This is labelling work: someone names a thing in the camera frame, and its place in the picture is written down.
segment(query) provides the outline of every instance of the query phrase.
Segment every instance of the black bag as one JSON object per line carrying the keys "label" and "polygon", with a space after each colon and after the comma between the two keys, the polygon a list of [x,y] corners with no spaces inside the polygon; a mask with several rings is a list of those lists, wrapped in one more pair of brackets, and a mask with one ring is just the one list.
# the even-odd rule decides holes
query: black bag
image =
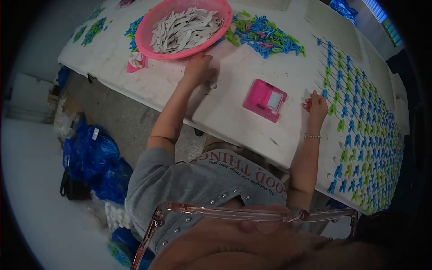
{"label": "black bag", "polygon": [[61,179],[60,195],[69,200],[90,200],[91,186],[86,181],[74,181],[69,176],[69,166],[66,166]]}

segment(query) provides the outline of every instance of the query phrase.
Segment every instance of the window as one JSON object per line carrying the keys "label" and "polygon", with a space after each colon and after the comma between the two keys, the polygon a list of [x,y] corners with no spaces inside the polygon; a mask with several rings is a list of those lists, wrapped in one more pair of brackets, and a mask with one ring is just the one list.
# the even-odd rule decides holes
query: window
{"label": "window", "polygon": [[402,39],[400,38],[399,33],[396,31],[395,26],[391,23],[390,19],[387,17],[387,14],[384,12],[382,7],[375,0],[363,0],[369,9],[374,13],[377,20],[381,23],[384,30],[388,33],[393,45],[398,47],[402,44]]}

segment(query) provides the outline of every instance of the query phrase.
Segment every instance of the pink plastic basket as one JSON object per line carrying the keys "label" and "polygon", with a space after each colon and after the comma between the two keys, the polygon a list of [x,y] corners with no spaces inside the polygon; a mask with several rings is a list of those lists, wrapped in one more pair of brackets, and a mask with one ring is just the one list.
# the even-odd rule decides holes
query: pink plastic basket
{"label": "pink plastic basket", "polygon": [[[160,21],[163,17],[167,16],[171,11],[181,13],[190,7],[205,9],[208,11],[217,11],[215,17],[223,18],[224,23],[222,28],[213,35],[209,40],[195,48],[187,51],[182,51],[176,54],[160,54],[153,51],[150,47],[152,41],[153,25]],[[137,29],[135,42],[137,43],[138,50],[147,57],[157,60],[172,60],[179,59],[189,55],[196,54],[210,47],[213,43],[218,41],[228,31],[232,22],[232,8],[225,0],[165,0],[159,5],[152,8],[152,10],[144,16]]]}

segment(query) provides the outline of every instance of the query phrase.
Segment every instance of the gray t-shirt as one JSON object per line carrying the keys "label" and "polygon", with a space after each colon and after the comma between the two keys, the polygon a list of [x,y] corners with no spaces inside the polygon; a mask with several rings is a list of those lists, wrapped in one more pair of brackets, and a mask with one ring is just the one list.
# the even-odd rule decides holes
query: gray t-shirt
{"label": "gray t-shirt", "polygon": [[[163,148],[151,148],[140,157],[125,200],[137,231],[144,236],[155,208],[165,202],[200,207],[220,206],[240,196],[246,206],[286,205],[285,186],[255,163],[226,150],[202,154],[190,163],[178,163]],[[168,213],[149,247],[158,253],[164,244],[192,227],[199,216]]]}

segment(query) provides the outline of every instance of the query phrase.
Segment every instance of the bracelet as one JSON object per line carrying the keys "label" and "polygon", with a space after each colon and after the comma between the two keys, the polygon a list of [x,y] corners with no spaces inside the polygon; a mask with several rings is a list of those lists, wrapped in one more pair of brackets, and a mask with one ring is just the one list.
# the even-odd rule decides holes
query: bracelet
{"label": "bracelet", "polygon": [[303,137],[303,139],[307,139],[307,138],[318,138],[318,139],[320,139],[320,138],[322,138],[321,136],[315,136],[315,135],[305,135],[304,137]]}

